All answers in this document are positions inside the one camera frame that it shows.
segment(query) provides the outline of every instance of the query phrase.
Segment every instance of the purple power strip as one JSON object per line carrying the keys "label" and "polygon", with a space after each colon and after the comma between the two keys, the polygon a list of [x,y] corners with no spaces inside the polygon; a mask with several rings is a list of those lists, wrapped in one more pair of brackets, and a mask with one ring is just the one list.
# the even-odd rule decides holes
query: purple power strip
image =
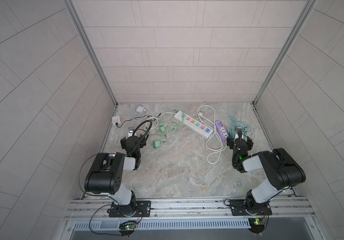
{"label": "purple power strip", "polygon": [[219,133],[221,141],[226,142],[227,137],[228,137],[228,133],[227,133],[227,129],[225,129],[223,122],[222,121],[216,121],[215,125],[216,125],[216,131],[217,131],[217,133]]}

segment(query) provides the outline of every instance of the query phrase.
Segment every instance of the black cable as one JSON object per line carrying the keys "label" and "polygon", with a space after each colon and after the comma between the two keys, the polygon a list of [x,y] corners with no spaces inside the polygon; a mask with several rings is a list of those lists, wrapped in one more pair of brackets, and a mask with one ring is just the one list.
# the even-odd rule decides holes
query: black cable
{"label": "black cable", "polygon": [[[109,205],[109,204],[100,207],[100,208],[97,209],[96,212],[94,212],[93,215],[91,216],[91,219],[89,220],[89,230],[91,230],[91,232],[93,232],[93,230],[92,230],[92,228],[91,228],[91,221],[92,221],[93,216],[98,212],[98,210],[100,210],[100,209],[102,209],[103,207],[108,206],[108,205]],[[94,233],[94,234],[98,234],[98,235],[122,236],[121,234],[96,233],[96,232],[93,232],[93,233]]]}
{"label": "black cable", "polygon": [[228,205],[228,204],[225,203],[227,200],[230,200],[230,201],[231,201],[231,199],[224,199],[224,201],[223,201],[224,205],[226,205],[226,206],[228,206],[228,207],[231,207],[231,205]]}

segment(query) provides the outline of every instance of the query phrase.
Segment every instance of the metal bracket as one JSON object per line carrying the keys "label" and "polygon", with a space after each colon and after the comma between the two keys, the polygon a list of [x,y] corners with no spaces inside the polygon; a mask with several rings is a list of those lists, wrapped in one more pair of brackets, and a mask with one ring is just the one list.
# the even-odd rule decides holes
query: metal bracket
{"label": "metal bracket", "polygon": [[[245,205],[244,205],[244,200],[243,199],[231,199],[229,200],[229,205],[231,205],[231,212],[232,216],[251,216],[253,215],[249,214],[246,211]],[[266,212],[266,215],[272,215],[271,207],[267,203],[266,207],[263,207],[261,212],[261,215],[264,215],[264,211]]]}

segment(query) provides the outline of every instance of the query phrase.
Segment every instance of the floor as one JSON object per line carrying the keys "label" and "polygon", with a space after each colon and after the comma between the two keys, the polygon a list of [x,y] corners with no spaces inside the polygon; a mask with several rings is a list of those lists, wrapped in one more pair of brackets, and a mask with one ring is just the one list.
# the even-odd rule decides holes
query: floor
{"label": "floor", "polygon": [[[254,129],[251,135],[254,146],[250,154],[270,150],[266,137],[261,129],[251,103],[162,103],[142,104],[149,112],[148,115],[158,116],[159,113],[171,109],[183,109],[188,115],[197,117],[197,108],[209,104],[216,110],[216,120],[222,120],[229,127],[229,116],[239,121],[247,122]],[[121,121],[131,118],[138,104],[120,104],[116,115]],[[202,108],[204,116],[213,119],[210,108]],[[172,114],[163,117],[164,126],[176,122]],[[113,126],[109,132],[104,151],[109,153],[125,152],[121,149],[120,139],[127,136],[128,127],[136,127],[139,121],[127,121],[122,128]],[[147,197],[206,197],[206,196],[241,196],[248,190],[258,186],[265,178],[263,170],[251,173],[239,173],[231,165],[232,150],[227,147],[216,164],[206,160],[211,153],[205,147],[206,139],[185,127],[177,131],[167,130],[168,141],[159,149],[153,149],[151,142],[157,137],[151,136],[147,145],[141,148],[141,164],[136,171],[123,173],[122,183],[133,190],[137,198]],[[213,138],[208,144],[219,148],[220,143]],[[215,161],[218,155],[212,155],[210,161]]]}

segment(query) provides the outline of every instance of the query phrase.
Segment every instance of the white tiled wall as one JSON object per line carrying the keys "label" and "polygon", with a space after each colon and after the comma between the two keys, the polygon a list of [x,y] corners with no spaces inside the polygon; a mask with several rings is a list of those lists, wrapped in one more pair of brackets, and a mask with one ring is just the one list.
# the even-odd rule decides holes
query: white tiled wall
{"label": "white tiled wall", "polygon": [[0,0],[0,239],[50,239],[113,107],[61,0]]}
{"label": "white tiled wall", "polygon": [[119,102],[253,100],[304,3],[73,0]]}
{"label": "white tiled wall", "polygon": [[305,171],[296,189],[328,238],[344,239],[343,0],[318,1],[257,109],[274,146]]}

